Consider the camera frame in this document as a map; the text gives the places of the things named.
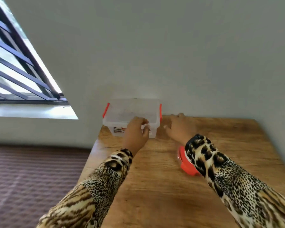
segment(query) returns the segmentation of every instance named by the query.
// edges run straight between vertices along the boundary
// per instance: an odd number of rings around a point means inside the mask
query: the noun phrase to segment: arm
[[[205,136],[196,134],[189,139],[193,132],[189,126],[186,117],[179,114],[172,117],[172,127],[166,130],[185,146],[187,157],[239,227],[285,227],[285,197],[218,151]]]
[[[43,215],[37,228],[101,227],[133,157],[149,138],[148,126],[141,132],[141,125],[146,123],[146,119],[135,117],[125,131],[123,149],[112,153],[88,179],[77,184]]]

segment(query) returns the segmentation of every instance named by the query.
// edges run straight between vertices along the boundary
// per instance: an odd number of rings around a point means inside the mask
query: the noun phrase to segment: wood grain
[[[255,120],[191,118],[197,132],[219,151],[285,196],[285,165]],[[176,145],[163,129],[135,156],[103,228],[196,227],[236,228],[232,216],[203,177],[184,173]],[[121,148],[121,138],[102,127],[79,181],[110,153]]]

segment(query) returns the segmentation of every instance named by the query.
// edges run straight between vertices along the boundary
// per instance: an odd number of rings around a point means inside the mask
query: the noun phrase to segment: leopard print sleeve
[[[88,179],[77,184],[43,215],[37,228],[101,227],[133,158],[128,149],[120,149],[112,154],[114,157],[108,157]]]
[[[185,150],[239,227],[285,227],[284,196],[219,152],[205,136],[195,135]]]

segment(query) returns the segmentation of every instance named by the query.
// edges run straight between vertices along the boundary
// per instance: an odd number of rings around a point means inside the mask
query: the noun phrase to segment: brown carpet
[[[0,146],[0,228],[34,228],[76,185],[89,153]]]

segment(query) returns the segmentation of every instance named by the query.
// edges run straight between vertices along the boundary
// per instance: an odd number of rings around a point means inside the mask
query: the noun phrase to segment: red container lid
[[[185,147],[180,146],[178,149],[178,158],[180,160],[181,168],[191,176],[201,176],[195,166],[188,160],[185,153]]]

